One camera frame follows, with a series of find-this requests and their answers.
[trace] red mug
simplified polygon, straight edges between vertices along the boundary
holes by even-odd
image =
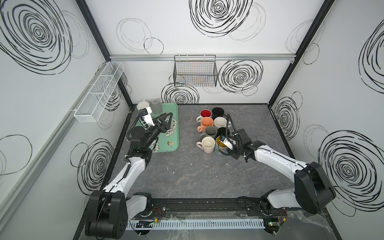
[[[212,118],[212,112],[208,109],[203,109],[200,111],[200,116],[196,118],[197,122],[201,122],[203,118]]]

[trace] orange mug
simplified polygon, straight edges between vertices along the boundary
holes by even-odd
[[[214,120],[209,117],[204,117],[201,119],[200,126],[197,127],[198,132],[202,132],[205,130],[206,127],[208,126],[213,126],[214,125]]]

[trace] white wire basket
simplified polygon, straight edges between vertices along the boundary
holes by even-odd
[[[108,62],[74,113],[79,122],[97,122],[124,71],[122,62]]]

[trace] robotic arm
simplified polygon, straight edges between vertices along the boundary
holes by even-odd
[[[129,220],[138,213],[150,214],[152,208],[150,194],[136,193],[131,198],[126,198],[125,194],[149,164],[152,156],[152,149],[149,148],[151,143],[157,142],[158,135],[170,128],[172,113],[152,119],[151,112],[150,108],[140,110],[128,130],[127,139],[131,142],[131,146],[124,159],[127,164],[109,185],[103,190],[94,191],[89,197],[85,225],[87,236],[119,239]],[[139,119],[149,125],[147,130],[140,126],[135,127]],[[231,153],[225,155],[235,159],[244,156],[246,161],[251,158],[265,163],[295,183],[293,189],[273,189],[264,194],[259,204],[261,210],[299,207],[315,214],[336,197],[328,177],[319,164],[297,161],[274,151],[261,141],[252,142],[244,129],[236,130],[229,114],[228,119],[232,122],[234,139],[221,136],[220,139],[224,144],[230,145],[232,149]]]

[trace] black frame edge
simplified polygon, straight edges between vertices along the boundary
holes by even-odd
[[[85,0],[76,0],[76,3],[79,6],[79,9],[80,9],[85,21],[87,22],[89,30],[91,31],[93,38],[95,39],[104,59],[106,61],[111,61],[111,54],[109,53],[107,45],[105,44],[103,37],[101,36],[99,28],[97,28],[96,22],[95,22],[92,14],[91,14],[91,11],[88,8],[86,1]],[[129,106],[129,108],[133,111],[132,100],[129,97],[127,89],[125,88],[125,86],[121,80],[118,81],[118,86],[119,86],[121,93],[123,94],[123,96],[125,98],[125,101],[127,102],[128,106]]]
[[[272,115],[273,121],[275,122],[276,128],[277,128],[277,130],[278,130],[279,133],[280,133],[280,137],[281,137],[281,139],[283,140],[283,143],[284,143],[284,145],[285,145],[285,148],[286,148],[287,151],[288,151],[289,156],[290,156],[291,158],[293,158],[293,159],[296,159],[295,156],[294,156],[294,154],[293,154],[293,151],[292,151],[292,149],[291,149],[291,146],[288,144],[288,141],[287,141],[287,139],[285,138],[285,136],[284,136],[284,134],[283,134],[283,130],[281,129],[279,123],[277,122],[276,116],[275,116],[275,114],[273,113],[272,108],[271,108],[270,105],[268,105],[268,109],[269,109],[269,111],[270,111],[270,113],[271,113],[271,115]]]
[[[125,119],[123,128],[120,132],[119,139],[116,143],[115,150],[113,151],[111,161],[109,162],[107,171],[105,172],[105,175],[104,175],[103,182],[101,183],[100,190],[102,190],[108,184],[108,181],[111,178],[113,168],[115,167],[115,163],[116,163],[117,158],[119,156],[122,143],[124,142],[124,139],[125,139],[125,134],[128,130],[129,123],[131,122],[132,114],[133,114],[133,111],[128,113],[127,118]],[[81,236],[81,232],[82,232],[84,225],[85,225],[85,218],[86,218],[87,209],[88,209],[88,204],[84,209],[83,215],[81,216],[79,225],[77,226],[76,232],[73,236],[73,240],[78,240]]]
[[[336,240],[342,240],[339,231],[337,230],[331,216],[329,215],[327,207],[323,207],[322,211],[323,211],[323,214],[325,216],[325,220],[327,221],[327,223],[329,224],[329,226],[331,227],[331,229],[333,231],[333,234],[335,235]]]
[[[91,11],[88,8],[87,3],[85,2],[85,0],[76,0],[76,3],[80,8],[81,13],[83,14],[85,21],[87,22],[89,30],[93,35],[93,38],[95,39],[97,45],[99,46],[101,54],[103,55],[106,61],[110,61],[111,54],[109,53],[107,45],[105,44],[99,29],[97,28],[96,22],[93,19],[93,16],[91,14]]]
[[[279,85],[275,89],[275,92],[273,93],[269,105],[273,105],[275,101],[277,100],[279,94],[283,90],[285,84],[289,80],[290,76],[292,75],[294,69],[296,68],[297,64],[299,63],[302,55],[304,54],[305,50],[307,49],[308,45],[310,44],[313,36],[316,34],[317,30],[319,29],[321,23],[323,22],[325,16],[328,14],[329,10],[331,9],[333,3],[335,0],[325,0],[323,2],[323,5],[321,6],[319,12],[317,13],[315,19],[312,22],[312,25],[310,26],[307,34],[305,35],[303,41],[301,42],[299,48],[297,49],[296,52],[296,57],[293,63],[291,63],[287,70],[285,71]]]

